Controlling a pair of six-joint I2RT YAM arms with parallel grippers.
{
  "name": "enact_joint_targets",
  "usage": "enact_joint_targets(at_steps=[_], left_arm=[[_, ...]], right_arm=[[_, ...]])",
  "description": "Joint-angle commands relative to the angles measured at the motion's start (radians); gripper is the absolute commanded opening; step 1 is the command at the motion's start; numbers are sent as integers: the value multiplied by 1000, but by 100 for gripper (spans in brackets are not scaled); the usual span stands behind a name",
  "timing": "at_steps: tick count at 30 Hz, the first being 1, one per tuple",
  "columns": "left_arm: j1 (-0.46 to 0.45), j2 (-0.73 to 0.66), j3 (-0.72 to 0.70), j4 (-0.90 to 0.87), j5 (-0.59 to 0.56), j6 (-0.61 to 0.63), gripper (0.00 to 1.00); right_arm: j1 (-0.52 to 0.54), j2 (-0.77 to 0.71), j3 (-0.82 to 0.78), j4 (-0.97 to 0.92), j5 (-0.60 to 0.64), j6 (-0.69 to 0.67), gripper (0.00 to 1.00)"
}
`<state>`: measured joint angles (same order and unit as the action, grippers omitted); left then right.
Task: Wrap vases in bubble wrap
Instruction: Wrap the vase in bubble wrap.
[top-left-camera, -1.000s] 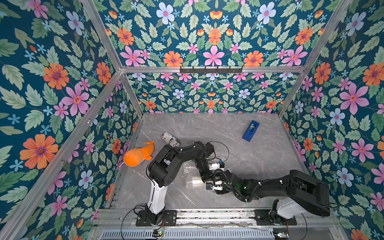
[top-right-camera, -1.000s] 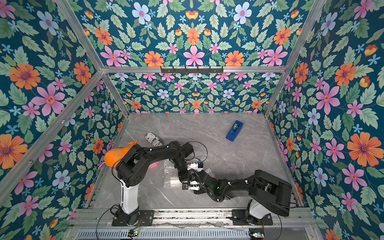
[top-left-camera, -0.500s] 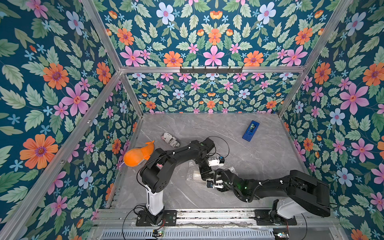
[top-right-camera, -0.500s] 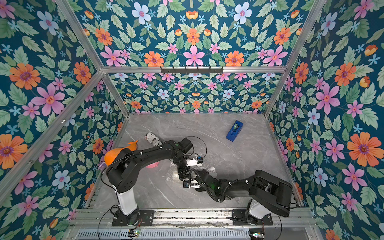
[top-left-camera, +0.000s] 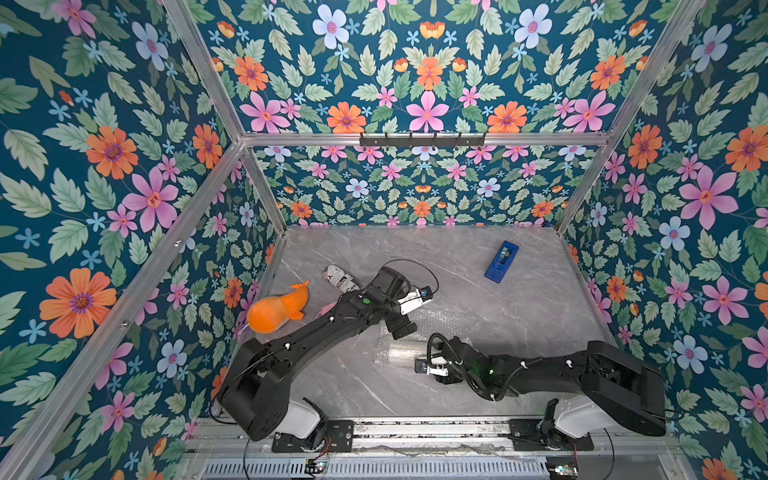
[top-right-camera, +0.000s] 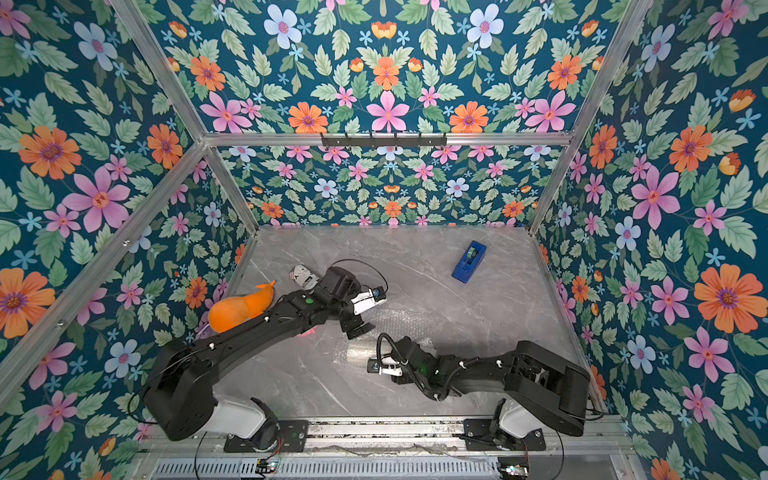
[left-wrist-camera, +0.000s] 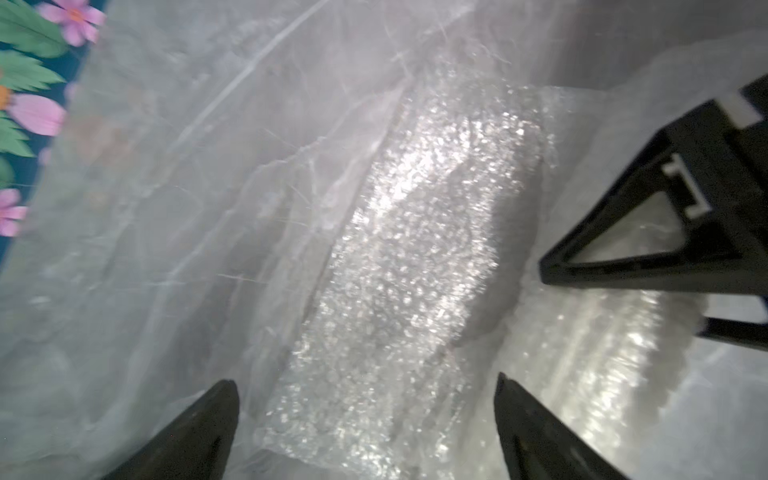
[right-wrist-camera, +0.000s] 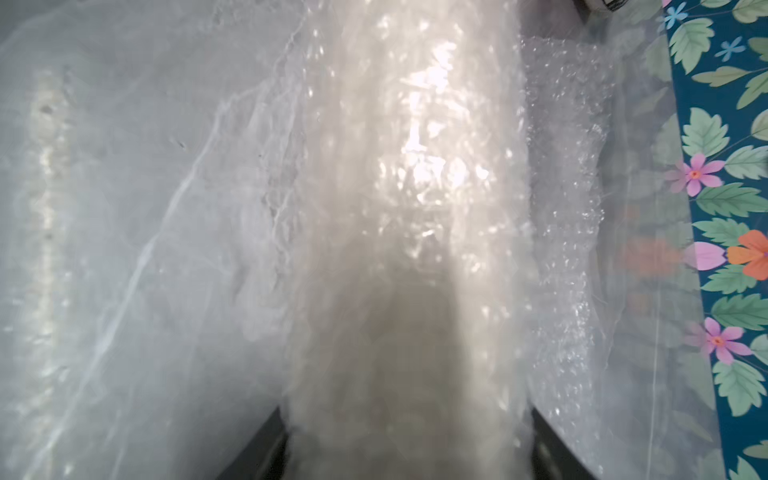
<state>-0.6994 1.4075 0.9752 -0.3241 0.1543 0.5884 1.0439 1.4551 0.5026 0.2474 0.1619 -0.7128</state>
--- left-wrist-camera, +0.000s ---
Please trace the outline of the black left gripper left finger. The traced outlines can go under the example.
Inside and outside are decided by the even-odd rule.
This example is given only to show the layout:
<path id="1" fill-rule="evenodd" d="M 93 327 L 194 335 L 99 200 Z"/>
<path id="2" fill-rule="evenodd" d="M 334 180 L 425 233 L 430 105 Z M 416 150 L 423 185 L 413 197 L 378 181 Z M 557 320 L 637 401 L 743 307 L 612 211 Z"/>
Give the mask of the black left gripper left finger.
<path id="1" fill-rule="evenodd" d="M 104 477 L 219 480 L 226 470 L 239 413 L 236 382 L 221 380 Z"/>

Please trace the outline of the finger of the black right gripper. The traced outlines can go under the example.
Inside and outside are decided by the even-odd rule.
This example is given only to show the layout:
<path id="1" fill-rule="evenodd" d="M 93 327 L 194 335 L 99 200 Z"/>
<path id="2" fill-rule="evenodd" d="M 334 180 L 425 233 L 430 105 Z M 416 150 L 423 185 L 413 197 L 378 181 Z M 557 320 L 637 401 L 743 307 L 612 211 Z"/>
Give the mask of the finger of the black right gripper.
<path id="1" fill-rule="evenodd" d="M 766 351 L 767 324 L 707 317 L 697 337 L 754 350 Z"/>
<path id="2" fill-rule="evenodd" d="M 667 252 L 578 263 L 575 257 L 649 197 L 681 222 Z M 547 285 L 764 296 L 767 121 L 739 127 L 714 101 L 658 130 L 593 209 L 540 260 Z"/>

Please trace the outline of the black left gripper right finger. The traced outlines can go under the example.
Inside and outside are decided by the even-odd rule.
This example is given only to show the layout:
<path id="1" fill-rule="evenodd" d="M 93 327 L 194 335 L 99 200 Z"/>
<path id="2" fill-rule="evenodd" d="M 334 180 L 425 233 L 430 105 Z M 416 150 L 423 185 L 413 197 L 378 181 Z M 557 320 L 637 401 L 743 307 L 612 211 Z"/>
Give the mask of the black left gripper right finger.
<path id="1" fill-rule="evenodd" d="M 626 479 L 520 383 L 504 373 L 497 377 L 493 406 L 511 479 Z"/>

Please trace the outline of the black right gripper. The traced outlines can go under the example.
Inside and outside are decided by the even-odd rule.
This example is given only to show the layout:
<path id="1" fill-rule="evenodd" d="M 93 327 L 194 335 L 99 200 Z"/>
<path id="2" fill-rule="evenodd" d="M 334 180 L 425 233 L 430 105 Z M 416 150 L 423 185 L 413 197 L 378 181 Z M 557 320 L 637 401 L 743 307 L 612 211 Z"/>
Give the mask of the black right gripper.
<path id="1" fill-rule="evenodd" d="M 742 87 L 729 99 L 734 139 L 747 156 L 767 155 L 767 76 Z"/>

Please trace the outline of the clear bubble wrap sheet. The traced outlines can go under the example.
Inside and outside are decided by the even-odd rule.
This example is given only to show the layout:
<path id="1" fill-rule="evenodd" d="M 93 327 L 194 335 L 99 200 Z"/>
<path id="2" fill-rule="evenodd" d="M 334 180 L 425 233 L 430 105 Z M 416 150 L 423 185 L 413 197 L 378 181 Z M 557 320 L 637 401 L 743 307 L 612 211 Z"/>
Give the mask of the clear bubble wrap sheet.
<path id="1" fill-rule="evenodd" d="M 477 39 L 402 99 L 254 439 L 275 478 L 503 479 L 496 357 L 540 256 L 653 130 L 767 68 L 767 33 L 680 46 L 608 91 L 520 84 Z M 706 313 L 762 316 L 749 297 Z M 633 479 L 763 479 L 767 356 L 698 339 Z"/>

